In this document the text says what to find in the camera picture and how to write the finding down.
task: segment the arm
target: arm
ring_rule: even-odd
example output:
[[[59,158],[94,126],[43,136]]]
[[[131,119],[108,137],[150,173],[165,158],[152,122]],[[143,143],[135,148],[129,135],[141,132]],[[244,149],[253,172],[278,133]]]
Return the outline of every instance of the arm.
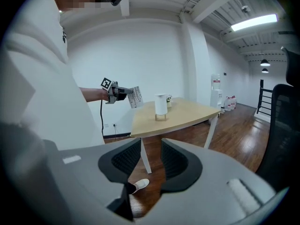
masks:
[[[105,100],[108,101],[107,91],[98,88],[80,88],[85,100],[87,102]]]

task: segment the security camera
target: security camera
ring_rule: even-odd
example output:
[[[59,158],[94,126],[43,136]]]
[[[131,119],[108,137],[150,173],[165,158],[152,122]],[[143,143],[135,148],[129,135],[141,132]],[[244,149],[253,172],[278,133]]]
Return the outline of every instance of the security camera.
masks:
[[[251,10],[250,10],[250,8],[248,7],[248,6],[242,6],[242,12],[243,13],[248,13],[248,12],[250,12]]]

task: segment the white shoe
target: white shoe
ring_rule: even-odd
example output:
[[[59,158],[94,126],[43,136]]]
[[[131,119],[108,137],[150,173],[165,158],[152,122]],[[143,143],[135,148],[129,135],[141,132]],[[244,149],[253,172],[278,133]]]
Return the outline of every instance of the white shoe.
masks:
[[[141,190],[141,189],[147,187],[149,182],[150,182],[149,179],[142,179],[142,180],[137,181],[134,185],[136,187],[138,187],[138,189],[134,193],[136,193],[138,190]]]

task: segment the wooden table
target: wooden table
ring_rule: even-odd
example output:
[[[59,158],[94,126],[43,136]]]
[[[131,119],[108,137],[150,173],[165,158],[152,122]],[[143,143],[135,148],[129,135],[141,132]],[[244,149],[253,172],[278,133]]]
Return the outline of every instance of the wooden table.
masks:
[[[212,119],[210,123],[210,130],[204,145],[204,148],[208,148],[214,134],[218,114],[220,112],[221,111],[219,109],[204,106],[200,103],[187,101],[178,97],[172,100],[172,107],[168,108],[167,121],[156,121],[154,102],[147,102],[141,109],[136,111],[131,136],[140,138],[156,136],[187,128],[208,119]],[[147,173],[152,173],[143,140],[141,157]]]

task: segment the table leg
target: table leg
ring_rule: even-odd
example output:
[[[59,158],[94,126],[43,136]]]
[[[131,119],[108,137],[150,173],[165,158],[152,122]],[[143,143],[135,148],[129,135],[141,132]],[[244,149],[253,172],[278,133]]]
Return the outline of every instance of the table leg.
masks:
[[[218,114],[210,122],[210,130],[208,132],[204,148],[208,149],[208,147],[210,146],[210,142],[211,142],[212,136],[214,135],[217,121],[218,121]]]
[[[150,168],[150,164],[149,164],[149,161],[148,161],[148,158],[147,158],[146,150],[145,150],[145,147],[144,147],[143,139],[141,139],[141,157],[142,157],[142,161],[144,162],[147,173],[152,173],[151,168]]]

